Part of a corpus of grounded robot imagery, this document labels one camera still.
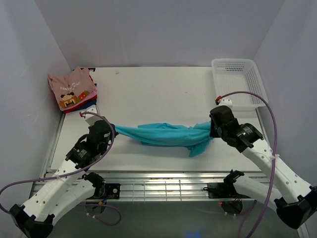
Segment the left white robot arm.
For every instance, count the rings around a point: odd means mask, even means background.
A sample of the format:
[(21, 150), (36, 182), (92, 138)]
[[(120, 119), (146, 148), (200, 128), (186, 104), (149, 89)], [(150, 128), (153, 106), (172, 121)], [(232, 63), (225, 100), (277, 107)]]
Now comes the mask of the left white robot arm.
[(96, 121), (67, 153), (52, 179), (23, 204), (10, 208), (15, 225), (26, 237), (48, 237), (57, 221), (73, 207), (87, 198), (104, 195), (104, 179), (87, 171), (108, 151), (115, 136), (113, 124)]

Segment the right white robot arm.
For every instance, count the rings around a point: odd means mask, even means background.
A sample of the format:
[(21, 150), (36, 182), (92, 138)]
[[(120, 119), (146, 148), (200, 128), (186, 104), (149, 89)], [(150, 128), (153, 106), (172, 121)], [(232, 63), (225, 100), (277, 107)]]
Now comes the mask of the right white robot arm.
[(317, 188), (273, 155), (263, 135), (250, 123), (240, 124), (228, 106), (210, 111), (211, 136), (221, 138), (251, 160), (269, 179), (260, 184), (240, 171), (232, 171), (224, 179), (224, 192), (230, 197), (246, 195), (275, 210), (280, 220), (298, 229), (317, 211)]

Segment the teal t-shirt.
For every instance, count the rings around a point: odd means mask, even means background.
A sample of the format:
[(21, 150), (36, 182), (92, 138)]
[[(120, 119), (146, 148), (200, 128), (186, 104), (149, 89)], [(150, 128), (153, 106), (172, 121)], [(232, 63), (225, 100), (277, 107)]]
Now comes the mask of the teal t-shirt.
[(190, 157), (204, 153), (212, 140), (210, 121), (190, 127), (165, 122), (143, 124), (137, 127), (116, 125), (115, 130), (118, 134), (136, 139), (144, 145), (185, 147), (189, 150)]

